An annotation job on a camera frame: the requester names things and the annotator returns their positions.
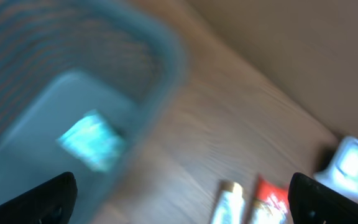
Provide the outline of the orange spaghetti pasta package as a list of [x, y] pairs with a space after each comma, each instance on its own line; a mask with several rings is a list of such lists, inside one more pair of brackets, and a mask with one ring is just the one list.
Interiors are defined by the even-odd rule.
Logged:
[[288, 189], [258, 176], [248, 224], [286, 224], [289, 212]]

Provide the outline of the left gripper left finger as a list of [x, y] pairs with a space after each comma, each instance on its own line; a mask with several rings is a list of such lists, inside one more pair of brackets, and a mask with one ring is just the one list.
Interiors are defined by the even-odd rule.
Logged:
[[77, 193], [75, 176], [64, 172], [0, 205], [0, 224], [67, 224]]

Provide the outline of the white barcode scanner stand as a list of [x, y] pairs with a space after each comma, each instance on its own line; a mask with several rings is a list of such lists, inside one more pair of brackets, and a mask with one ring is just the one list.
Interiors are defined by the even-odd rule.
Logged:
[[358, 202], [358, 139], [346, 136], [327, 168], [313, 175], [319, 183]]

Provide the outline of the grey plastic shopping basket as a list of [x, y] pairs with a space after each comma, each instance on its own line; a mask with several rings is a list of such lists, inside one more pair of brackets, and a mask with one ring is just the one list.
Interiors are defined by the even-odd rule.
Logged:
[[[122, 1], [0, 1], [0, 205], [71, 172], [78, 193], [70, 222], [89, 222], [185, 68], [178, 36]], [[126, 142], [108, 172], [57, 143], [92, 110]]]

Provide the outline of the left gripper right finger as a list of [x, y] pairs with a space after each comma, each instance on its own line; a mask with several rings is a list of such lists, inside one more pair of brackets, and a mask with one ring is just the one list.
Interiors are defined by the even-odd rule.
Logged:
[[358, 204], [296, 172], [288, 201], [294, 224], [358, 224]]

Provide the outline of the white shampoo tube gold cap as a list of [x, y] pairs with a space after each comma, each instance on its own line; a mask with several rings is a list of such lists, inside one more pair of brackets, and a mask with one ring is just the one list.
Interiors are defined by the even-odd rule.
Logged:
[[246, 207], [241, 184], [223, 180], [210, 219], [210, 224], [241, 224]]

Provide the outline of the teal snack wrapper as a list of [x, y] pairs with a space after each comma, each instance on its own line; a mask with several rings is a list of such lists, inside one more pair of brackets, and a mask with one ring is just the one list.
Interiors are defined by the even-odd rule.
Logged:
[[124, 138], [96, 110], [84, 114], [57, 143], [94, 172], [111, 170], [126, 147]]

